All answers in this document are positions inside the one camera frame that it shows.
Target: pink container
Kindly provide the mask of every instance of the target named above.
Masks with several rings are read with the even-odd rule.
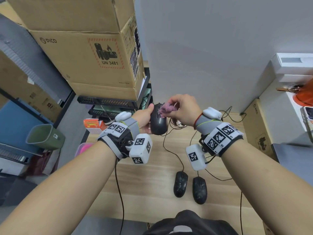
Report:
[[[91,142],[83,142],[82,144],[80,144],[77,148],[76,154],[74,157],[76,157],[77,155],[83,153],[84,151],[86,151],[88,148],[90,148],[93,145],[93,143]]]

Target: gray floor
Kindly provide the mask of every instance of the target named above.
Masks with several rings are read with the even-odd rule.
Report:
[[[77,147],[85,133],[83,120],[91,118],[85,105],[77,102],[77,97],[69,106],[58,129],[65,135],[65,143],[62,147],[59,166],[61,168],[74,158]],[[31,177],[28,180],[37,184],[42,182],[48,176]],[[0,208],[0,222],[2,222],[14,209],[14,207]],[[100,235],[100,234],[119,234],[122,220],[112,218],[100,218],[86,215],[78,227],[72,233],[73,235]],[[124,221],[123,235],[141,235],[147,230],[147,224],[143,222]]]

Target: orange object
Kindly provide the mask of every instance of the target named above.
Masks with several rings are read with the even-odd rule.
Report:
[[[100,134],[107,128],[104,122],[98,119],[84,119],[84,126],[91,134]]]
[[[313,79],[300,88],[293,99],[300,106],[313,106]]]

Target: hand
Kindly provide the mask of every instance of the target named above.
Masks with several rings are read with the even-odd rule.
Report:
[[[140,133],[151,134],[150,117],[154,109],[154,104],[150,104],[145,110],[138,110],[132,115],[132,118],[138,122]]]
[[[188,94],[177,94],[172,96],[168,103],[175,104],[177,111],[172,111],[168,114],[163,114],[165,117],[170,117],[179,120],[185,125],[194,126],[195,121],[202,114],[202,110],[197,104],[196,99]]]

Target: wrist-mounted device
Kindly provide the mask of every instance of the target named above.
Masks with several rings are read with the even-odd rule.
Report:
[[[118,114],[115,120],[102,131],[98,141],[108,145],[119,160],[131,157],[135,164],[146,164],[152,148],[151,137],[139,132],[138,122],[130,112]]]
[[[186,147],[186,153],[195,171],[207,167],[206,153],[221,157],[223,153],[238,139],[243,139],[243,133],[230,123],[221,121],[221,112],[209,107],[203,110],[194,124],[194,129],[201,133],[199,144]]]

